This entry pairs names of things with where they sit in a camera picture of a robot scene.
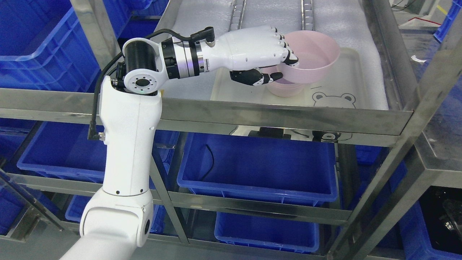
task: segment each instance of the black wire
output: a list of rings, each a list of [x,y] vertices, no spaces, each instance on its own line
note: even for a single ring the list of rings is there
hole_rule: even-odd
[[[396,5],[392,5],[391,8],[394,8],[394,7],[397,7],[400,3],[402,3],[404,0],[401,0],[399,3],[397,3]]]
[[[160,29],[158,31],[155,31],[149,35],[146,35],[146,39],[151,39],[152,37],[159,35],[161,33],[168,33],[176,38],[182,40],[182,41],[190,41],[192,38],[191,37],[184,37],[181,36],[180,34],[170,30],[170,29]],[[90,127],[88,129],[88,139],[89,140],[99,140],[99,135],[96,132],[96,113],[97,113],[97,108],[98,108],[98,98],[99,98],[99,93],[101,92],[101,84],[103,82],[104,76],[107,74],[109,69],[114,65],[121,57],[123,56],[122,52],[119,52],[102,70],[101,74],[98,77],[98,80],[96,81],[96,86],[95,86],[95,92],[93,95],[93,109],[91,112],[91,120],[90,120]]]
[[[202,176],[201,181],[203,181],[205,179],[205,177],[207,177],[207,175],[212,171],[213,166],[215,165],[215,157],[213,156],[213,153],[212,153],[212,150],[210,149],[210,146],[208,146],[208,144],[206,144],[205,147],[207,147],[207,150],[210,152],[210,155],[212,156],[212,166],[210,166],[210,169],[204,174],[204,176]]]
[[[393,10],[394,12],[399,12],[399,11],[402,11],[404,9],[407,9],[409,8],[416,0],[413,0],[412,2],[410,2],[409,4],[405,5],[402,9],[400,10]]]

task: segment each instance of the blue plastic bin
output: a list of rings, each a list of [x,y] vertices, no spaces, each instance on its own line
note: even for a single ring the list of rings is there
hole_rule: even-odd
[[[133,12],[133,15],[153,15],[153,16],[161,16],[163,15],[169,0],[153,0],[152,4],[148,6],[144,10],[137,10]]]
[[[91,197],[74,195],[66,210],[65,217],[67,220],[79,222],[84,213],[85,206],[90,201]],[[164,232],[164,217],[165,207],[161,205],[154,205],[154,217],[152,218],[152,226],[150,233],[161,234]]]
[[[217,212],[215,237],[232,245],[309,253],[319,248],[319,225]]]
[[[402,162],[390,178],[394,191],[407,173]],[[419,202],[415,203],[399,221],[407,260],[462,260],[462,255],[436,250],[432,247]]]
[[[0,135],[9,133],[19,133],[27,135],[36,121],[12,118],[0,118]]]
[[[23,207],[24,203],[0,184],[0,235],[8,234]]]
[[[368,145],[355,145],[355,149],[358,164],[363,165],[373,164],[377,160],[380,151],[382,151],[382,147]]]
[[[131,39],[135,37],[145,37],[154,32],[158,23],[158,20],[130,20],[120,35],[120,38]]]
[[[331,143],[190,133],[177,182],[194,194],[320,206],[337,198],[334,166]]]
[[[152,0],[128,0],[128,5],[134,10],[143,10],[148,8]]]
[[[452,1],[452,6],[449,9],[448,14],[446,15],[446,18],[444,19],[443,23],[441,26],[437,29],[435,32],[434,36],[439,42],[443,42],[444,37],[446,37],[446,34],[448,34],[449,29],[452,26],[452,23],[454,22],[454,19],[456,19],[457,14],[459,13],[460,9],[462,7],[462,0],[453,0]]]
[[[87,140],[88,125],[43,123],[18,161],[18,168],[35,171],[44,177],[102,183],[106,163],[106,146]],[[178,133],[156,131],[154,140],[176,143]],[[173,149],[162,149],[165,164],[170,163]]]
[[[0,17],[0,87],[90,87],[99,66],[69,0],[3,0]]]

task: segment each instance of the robotic arm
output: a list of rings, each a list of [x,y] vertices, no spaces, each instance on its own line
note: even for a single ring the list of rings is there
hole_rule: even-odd
[[[97,83],[104,133],[92,133],[96,115],[89,131],[90,139],[99,137],[107,145],[103,187],[85,207],[81,238],[62,260],[127,260],[146,242],[153,217],[149,167],[162,112],[158,90],[167,80],[225,67],[231,79],[257,86],[282,78],[281,73],[262,74],[258,68],[298,63],[284,36],[270,26],[231,31],[216,40],[212,27],[160,44],[134,38],[122,51],[125,62],[117,66],[116,79],[104,76],[109,64]]]

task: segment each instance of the pink bowl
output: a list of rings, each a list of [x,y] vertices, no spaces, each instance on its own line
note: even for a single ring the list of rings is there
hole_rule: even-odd
[[[321,80],[340,56],[337,42],[317,31],[293,31],[285,34],[285,38],[300,65],[295,68],[281,63],[277,67],[284,79],[293,83],[309,84]]]
[[[274,73],[277,72],[278,69],[276,66],[272,67],[267,67],[263,68],[262,72],[263,73]],[[298,84],[298,83],[292,83],[289,81],[286,81],[284,78],[270,82],[266,84],[266,88],[273,93],[276,96],[287,98],[291,96],[295,96],[302,92],[303,90],[303,84]]]

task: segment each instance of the black fingertip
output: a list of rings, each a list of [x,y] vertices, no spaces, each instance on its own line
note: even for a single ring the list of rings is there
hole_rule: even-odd
[[[280,80],[282,79],[282,72],[274,72],[274,73],[271,73],[270,77],[276,81],[276,80]]]

